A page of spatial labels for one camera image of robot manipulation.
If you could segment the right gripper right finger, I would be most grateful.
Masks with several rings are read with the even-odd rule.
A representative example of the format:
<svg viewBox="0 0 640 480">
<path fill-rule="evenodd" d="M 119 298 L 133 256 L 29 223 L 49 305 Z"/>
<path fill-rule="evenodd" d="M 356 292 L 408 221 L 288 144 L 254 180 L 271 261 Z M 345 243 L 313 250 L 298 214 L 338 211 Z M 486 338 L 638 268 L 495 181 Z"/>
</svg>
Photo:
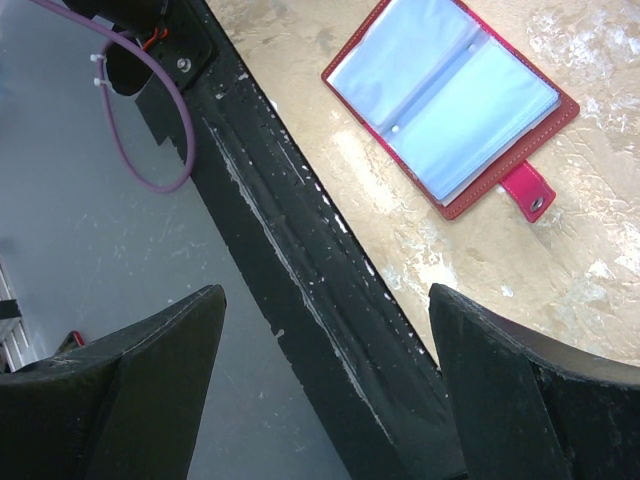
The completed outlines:
<svg viewBox="0 0 640 480">
<path fill-rule="evenodd" d="M 470 478 L 638 478 L 638 367 L 571 347 L 445 285 L 432 285 L 429 297 Z"/>
</svg>

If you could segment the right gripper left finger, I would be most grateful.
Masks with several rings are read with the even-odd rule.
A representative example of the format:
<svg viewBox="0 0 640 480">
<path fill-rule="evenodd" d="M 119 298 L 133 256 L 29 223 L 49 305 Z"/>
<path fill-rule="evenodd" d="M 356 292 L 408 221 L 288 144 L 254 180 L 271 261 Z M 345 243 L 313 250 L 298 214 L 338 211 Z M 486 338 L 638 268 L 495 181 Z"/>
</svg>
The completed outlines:
<svg viewBox="0 0 640 480">
<path fill-rule="evenodd" d="M 223 288 L 205 286 L 2 375 L 2 478 L 186 478 L 225 312 Z"/>
</svg>

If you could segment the red leather card holder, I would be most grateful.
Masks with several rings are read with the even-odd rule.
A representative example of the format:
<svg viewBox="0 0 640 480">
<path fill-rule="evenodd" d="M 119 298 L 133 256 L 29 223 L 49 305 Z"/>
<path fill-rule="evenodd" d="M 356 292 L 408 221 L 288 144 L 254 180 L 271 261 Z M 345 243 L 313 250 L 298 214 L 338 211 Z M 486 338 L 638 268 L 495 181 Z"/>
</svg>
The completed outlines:
<svg viewBox="0 0 640 480">
<path fill-rule="evenodd" d="M 322 78 L 444 218 L 495 186 L 530 222 L 553 203 L 529 159 L 578 104 L 464 3 L 378 3 Z"/>
</svg>

